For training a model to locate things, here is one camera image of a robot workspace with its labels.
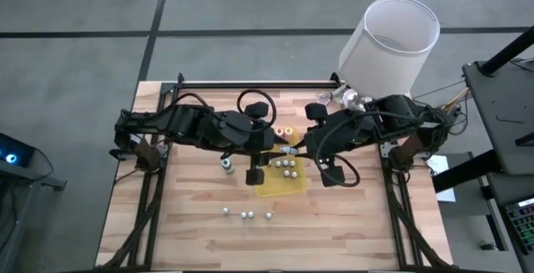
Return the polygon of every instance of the concrete floor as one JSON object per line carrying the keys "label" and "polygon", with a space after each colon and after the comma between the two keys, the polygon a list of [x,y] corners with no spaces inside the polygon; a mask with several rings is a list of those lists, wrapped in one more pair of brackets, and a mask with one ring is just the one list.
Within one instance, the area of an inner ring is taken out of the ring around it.
{"label": "concrete floor", "polygon": [[[149,30],[158,0],[0,0],[0,32]],[[374,0],[168,0],[160,29],[354,28]],[[534,0],[420,0],[442,27],[522,27],[534,23]],[[487,59],[518,34],[442,34],[412,94],[461,80],[461,65]],[[347,36],[160,38],[149,80],[327,78]],[[60,194],[43,190],[18,260],[19,272],[92,267],[117,166],[109,155],[113,123],[128,108],[146,38],[0,39],[0,132],[45,151]],[[534,57],[529,50],[524,57]],[[429,94],[438,105],[461,90]],[[442,152],[486,151],[476,106],[469,127]],[[469,256],[465,222],[445,218],[455,263],[472,269],[513,258]]]}

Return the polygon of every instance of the yellow tray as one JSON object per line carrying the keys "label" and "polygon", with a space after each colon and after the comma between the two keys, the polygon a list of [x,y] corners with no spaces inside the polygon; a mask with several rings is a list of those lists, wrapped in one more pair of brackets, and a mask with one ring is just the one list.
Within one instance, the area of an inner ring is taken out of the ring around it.
{"label": "yellow tray", "polygon": [[[293,132],[291,135],[286,136],[285,139],[290,142],[289,146],[293,146],[299,143],[299,134],[295,127],[290,127]],[[284,145],[276,144],[275,147],[271,150],[273,152],[280,152],[280,147]],[[289,166],[284,167],[283,165],[279,168],[276,168],[276,161],[282,162],[283,160],[288,160],[295,162],[295,167],[291,168]],[[304,171],[304,164],[301,158],[296,158],[293,155],[287,155],[284,157],[279,157],[271,160],[270,165],[262,167],[265,178],[262,185],[256,185],[255,190],[256,194],[259,197],[272,197],[276,195],[289,195],[289,194],[298,194],[306,191],[306,174]],[[284,177],[284,171],[288,170],[290,174],[292,172],[297,172],[297,178]]]}

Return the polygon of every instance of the wooden table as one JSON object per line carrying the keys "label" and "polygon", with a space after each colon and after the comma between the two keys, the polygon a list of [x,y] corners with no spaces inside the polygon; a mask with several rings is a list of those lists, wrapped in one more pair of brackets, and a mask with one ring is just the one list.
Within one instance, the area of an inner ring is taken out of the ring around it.
{"label": "wooden table", "polygon": [[[154,111],[160,82],[139,85],[133,111]],[[296,126],[300,136],[314,123],[304,106],[317,89],[267,89],[279,117],[275,126]],[[195,89],[216,110],[236,109],[237,89]],[[245,96],[242,104],[261,100]],[[183,103],[196,103],[185,99]],[[329,113],[336,110],[329,105]],[[232,156],[234,174],[220,167],[220,153],[175,144],[169,153],[153,270],[371,270],[397,269],[384,180],[376,145],[343,154],[360,171],[355,188],[325,188],[317,168],[305,161],[308,190],[300,195],[259,198],[244,183],[249,159]],[[118,177],[131,171],[124,161]],[[354,179],[345,168],[347,182]],[[113,190],[96,264],[123,244],[134,226],[142,173]],[[414,169],[408,184],[416,224],[441,258],[451,253],[427,169]],[[230,215],[222,209],[228,207]],[[242,220],[240,213],[256,216]],[[266,212],[273,218],[267,220]],[[409,241],[404,240],[406,251]],[[144,245],[139,259],[144,254]]]}

